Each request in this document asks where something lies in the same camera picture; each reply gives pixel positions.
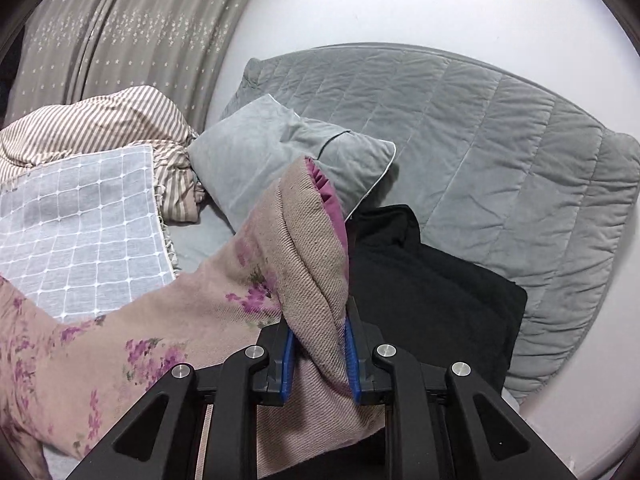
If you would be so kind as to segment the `pink floral garment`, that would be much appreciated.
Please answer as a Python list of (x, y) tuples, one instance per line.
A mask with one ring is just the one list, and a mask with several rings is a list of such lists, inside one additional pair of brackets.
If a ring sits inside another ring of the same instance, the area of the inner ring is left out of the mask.
[(171, 367), (224, 362), (285, 321), (302, 354), (288, 402), (258, 413), (258, 474), (352, 445), (384, 415), (352, 400), (347, 298), (340, 204), (321, 170), (296, 159), (215, 255), (116, 311), (64, 325), (3, 282), (2, 432), (27, 470), (48, 478), (46, 446), (85, 457)]

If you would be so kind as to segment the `black folded clothing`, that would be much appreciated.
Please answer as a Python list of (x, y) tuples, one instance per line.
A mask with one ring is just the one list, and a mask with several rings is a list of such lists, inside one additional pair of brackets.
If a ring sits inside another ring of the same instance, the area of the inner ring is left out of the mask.
[(349, 292), (360, 318), (422, 363), (465, 362), (500, 391), (527, 294), (499, 274), (422, 243), (407, 205), (347, 223)]

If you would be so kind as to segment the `light grey bed sheet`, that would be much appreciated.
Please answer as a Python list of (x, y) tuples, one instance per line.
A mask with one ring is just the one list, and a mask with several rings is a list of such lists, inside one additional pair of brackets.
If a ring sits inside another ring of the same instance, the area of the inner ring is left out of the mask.
[(214, 203), (207, 203), (201, 209), (198, 222), (169, 222), (167, 227), (174, 245), (175, 270), (178, 273), (194, 272), (234, 235), (226, 217)]

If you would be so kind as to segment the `grey checked bed cover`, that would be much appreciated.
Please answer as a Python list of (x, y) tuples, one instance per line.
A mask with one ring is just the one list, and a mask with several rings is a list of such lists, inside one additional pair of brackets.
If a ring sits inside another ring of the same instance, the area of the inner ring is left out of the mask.
[(78, 155), (2, 184), (1, 274), (62, 323), (169, 284), (152, 148)]

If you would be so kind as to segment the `grey quilted headboard cushion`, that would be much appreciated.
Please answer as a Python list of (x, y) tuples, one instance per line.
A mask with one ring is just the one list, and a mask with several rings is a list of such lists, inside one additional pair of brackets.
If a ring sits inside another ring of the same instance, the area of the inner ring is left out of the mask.
[(506, 388), (544, 388), (601, 310), (639, 194), (638, 141), (525, 78), (408, 44), (252, 58), (226, 113), (265, 94), (396, 145), (384, 203), (410, 206), (426, 244), (526, 290)]

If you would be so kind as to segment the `grey velvet pillow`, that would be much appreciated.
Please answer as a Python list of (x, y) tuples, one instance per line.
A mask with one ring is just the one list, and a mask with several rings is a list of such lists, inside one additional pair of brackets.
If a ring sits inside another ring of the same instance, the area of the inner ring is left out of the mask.
[(188, 147), (192, 169), (235, 231), (262, 192), (299, 157), (310, 158), (349, 217), (394, 162), (394, 142), (299, 116), (270, 94), (206, 129)]

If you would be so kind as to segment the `striped beige duvet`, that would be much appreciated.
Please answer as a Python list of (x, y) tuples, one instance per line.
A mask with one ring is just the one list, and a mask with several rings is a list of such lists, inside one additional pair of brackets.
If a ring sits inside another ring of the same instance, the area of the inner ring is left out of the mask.
[(47, 105), (1, 130), (1, 181), (75, 155), (149, 144), (162, 218), (194, 223), (204, 197), (188, 154), (195, 138), (177, 105), (150, 86)]

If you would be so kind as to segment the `grey dotted curtain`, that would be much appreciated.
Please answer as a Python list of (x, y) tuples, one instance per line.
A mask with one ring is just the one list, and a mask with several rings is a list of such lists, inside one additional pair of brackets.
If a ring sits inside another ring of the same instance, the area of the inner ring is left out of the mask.
[(43, 0), (29, 18), (6, 122), (134, 86), (195, 129), (248, 0)]

